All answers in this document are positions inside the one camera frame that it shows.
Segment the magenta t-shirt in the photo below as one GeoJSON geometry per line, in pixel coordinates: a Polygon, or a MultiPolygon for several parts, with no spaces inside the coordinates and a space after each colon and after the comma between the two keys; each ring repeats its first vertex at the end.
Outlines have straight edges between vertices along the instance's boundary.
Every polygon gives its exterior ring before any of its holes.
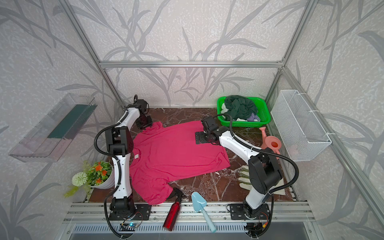
{"type": "Polygon", "coordinates": [[[166,128],[155,122],[135,137],[130,176],[133,189],[145,202],[165,202],[173,191],[170,182],[230,167],[224,147],[196,144],[195,133],[201,131],[199,121],[166,128]]]}

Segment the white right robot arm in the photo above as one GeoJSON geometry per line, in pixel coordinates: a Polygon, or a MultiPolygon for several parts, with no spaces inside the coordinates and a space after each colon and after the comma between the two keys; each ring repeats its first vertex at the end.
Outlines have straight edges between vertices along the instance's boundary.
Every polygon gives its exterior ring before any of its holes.
{"type": "Polygon", "coordinates": [[[252,188],[245,199],[249,210],[257,210],[266,203],[283,178],[278,162],[282,158],[279,152],[266,148],[260,149],[234,134],[231,127],[219,126],[214,117],[201,120],[203,130],[196,132],[196,144],[220,145],[245,161],[249,169],[252,188]]]}

